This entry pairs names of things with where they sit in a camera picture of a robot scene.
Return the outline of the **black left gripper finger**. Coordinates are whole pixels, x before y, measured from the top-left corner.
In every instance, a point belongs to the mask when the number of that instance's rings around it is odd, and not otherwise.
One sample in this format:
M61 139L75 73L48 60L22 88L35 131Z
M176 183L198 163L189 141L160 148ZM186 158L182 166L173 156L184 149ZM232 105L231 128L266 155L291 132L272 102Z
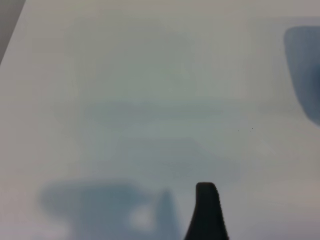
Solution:
M196 185L195 208L185 239L230 239L224 221L220 195L213 183L200 182Z

